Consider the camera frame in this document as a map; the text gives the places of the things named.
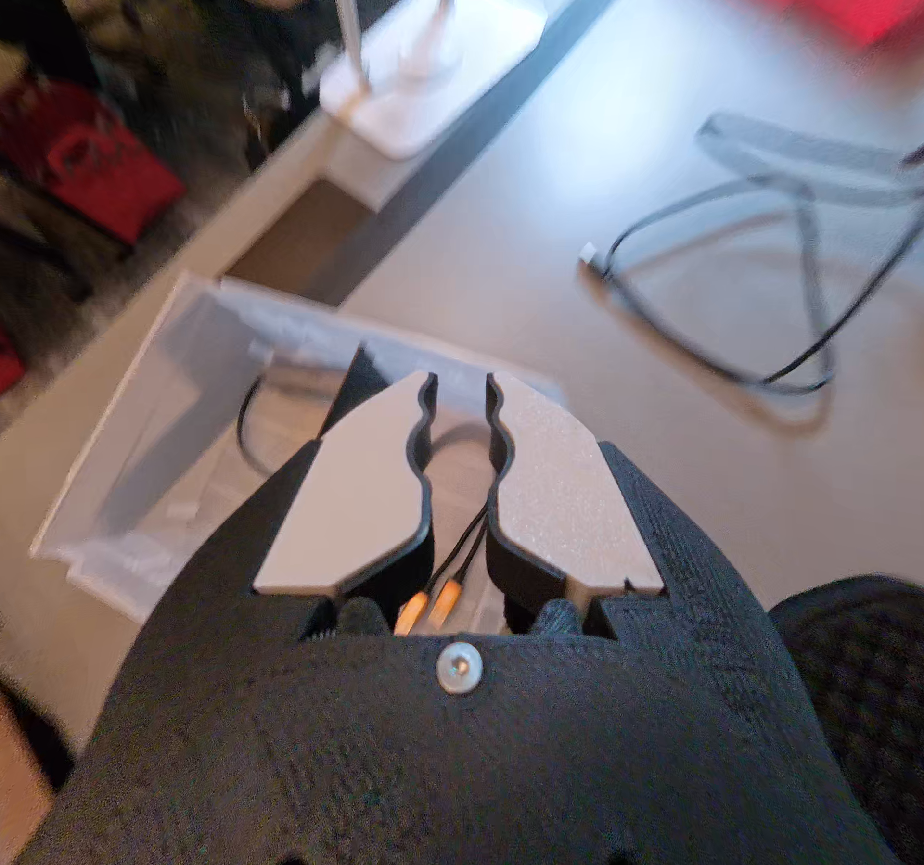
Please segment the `black cable orange plug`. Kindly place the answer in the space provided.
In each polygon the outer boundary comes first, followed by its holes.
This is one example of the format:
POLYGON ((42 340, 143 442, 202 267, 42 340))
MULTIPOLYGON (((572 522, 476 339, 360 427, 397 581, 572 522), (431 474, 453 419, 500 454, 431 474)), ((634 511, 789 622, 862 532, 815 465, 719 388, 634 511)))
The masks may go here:
MULTIPOLYGON (((469 548, 469 544, 466 544, 463 547, 463 550, 461 551, 458 559, 456 559, 456 563, 452 567, 452 569, 449 571, 449 574, 453 573, 458 567, 458 565, 461 564, 462 560, 466 556, 468 548, 469 548)), ((429 596, 425 594, 425 590, 427 588, 428 582, 430 581, 432 575, 433 575, 433 572, 431 573, 424 587, 417 594, 410 597, 409 601, 401 608, 399 615, 398 615, 398 619, 393 628, 393 633, 396 636, 408 636, 410 632, 413 630, 413 628, 415 628, 415 626, 422 620, 423 616, 427 616, 427 620, 430 623, 429 614, 430 614, 431 607, 433 605, 433 599, 435 595, 439 593, 440 588, 443 585, 443 582, 438 582, 436 583, 433 595, 429 596)))
POLYGON ((487 533, 487 507, 483 506, 467 526, 466 530, 456 541, 456 544, 450 550, 448 556, 439 565, 438 569, 433 571, 433 575, 428 582, 425 594, 433 595, 436 583, 443 582, 438 594, 433 599, 433 605, 429 614, 429 621, 433 628, 443 628, 445 622, 454 612, 462 594, 465 591, 468 573, 473 565, 479 549, 484 542, 487 533), (468 551, 461 564, 456 570, 449 574, 449 571, 456 563, 463 547, 469 544, 468 551))

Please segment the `clear plastic bin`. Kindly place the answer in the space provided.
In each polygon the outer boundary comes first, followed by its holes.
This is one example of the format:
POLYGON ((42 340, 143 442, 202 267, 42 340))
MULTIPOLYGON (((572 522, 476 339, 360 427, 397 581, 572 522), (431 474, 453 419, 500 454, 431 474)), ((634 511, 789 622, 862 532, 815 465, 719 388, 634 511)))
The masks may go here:
POLYGON ((359 344, 397 383, 436 374, 432 428, 479 435, 474 353, 236 280, 180 280, 77 456, 30 553, 141 623, 204 540, 316 438, 359 344))

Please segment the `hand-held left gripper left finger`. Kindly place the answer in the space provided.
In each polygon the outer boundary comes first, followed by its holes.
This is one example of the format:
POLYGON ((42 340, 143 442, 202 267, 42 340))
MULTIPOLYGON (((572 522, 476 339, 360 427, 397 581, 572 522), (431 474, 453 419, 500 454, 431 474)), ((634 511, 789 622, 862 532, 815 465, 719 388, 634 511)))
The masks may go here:
POLYGON ((394 624, 433 571, 436 374, 416 371, 342 416, 253 580, 260 595, 364 597, 394 624))

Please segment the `red bag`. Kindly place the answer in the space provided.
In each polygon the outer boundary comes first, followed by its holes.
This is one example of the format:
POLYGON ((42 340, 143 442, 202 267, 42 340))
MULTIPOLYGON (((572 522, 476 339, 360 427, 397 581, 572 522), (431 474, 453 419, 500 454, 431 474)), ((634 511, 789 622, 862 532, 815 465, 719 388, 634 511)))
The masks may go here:
POLYGON ((2 91, 2 164, 87 223, 132 247, 187 194, 90 89, 24 76, 2 91))

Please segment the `black bin divider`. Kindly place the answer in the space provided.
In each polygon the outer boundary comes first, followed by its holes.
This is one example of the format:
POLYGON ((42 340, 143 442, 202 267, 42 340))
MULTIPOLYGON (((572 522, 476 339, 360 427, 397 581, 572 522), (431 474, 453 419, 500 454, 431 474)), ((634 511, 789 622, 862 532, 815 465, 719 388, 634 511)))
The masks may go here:
POLYGON ((390 381, 377 369, 366 345, 359 344, 316 438, 323 438, 353 410, 390 386, 390 381))

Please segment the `white document stand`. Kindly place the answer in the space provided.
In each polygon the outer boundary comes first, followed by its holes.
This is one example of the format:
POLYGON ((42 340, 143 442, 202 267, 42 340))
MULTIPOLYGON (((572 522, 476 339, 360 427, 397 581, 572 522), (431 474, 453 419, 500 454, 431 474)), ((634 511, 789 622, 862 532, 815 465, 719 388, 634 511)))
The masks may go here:
POLYGON ((536 49, 547 22, 537 0, 399 0, 363 32, 358 0, 334 4, 344 55, 321 73, 320 106, 394 161, 441 137, 536 49))

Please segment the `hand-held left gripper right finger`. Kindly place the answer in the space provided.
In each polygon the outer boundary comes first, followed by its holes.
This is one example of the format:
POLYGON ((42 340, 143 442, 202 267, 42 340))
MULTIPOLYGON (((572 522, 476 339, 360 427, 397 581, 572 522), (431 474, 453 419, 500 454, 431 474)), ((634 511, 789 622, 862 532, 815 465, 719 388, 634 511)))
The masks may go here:
POLYGON ((486 569, 504 625, 528 630, 549 602, 582 623, 608 598, 661 598, 666 584, 600 442, 564 407, 510 372, 486 377, 495 471, 486 569))

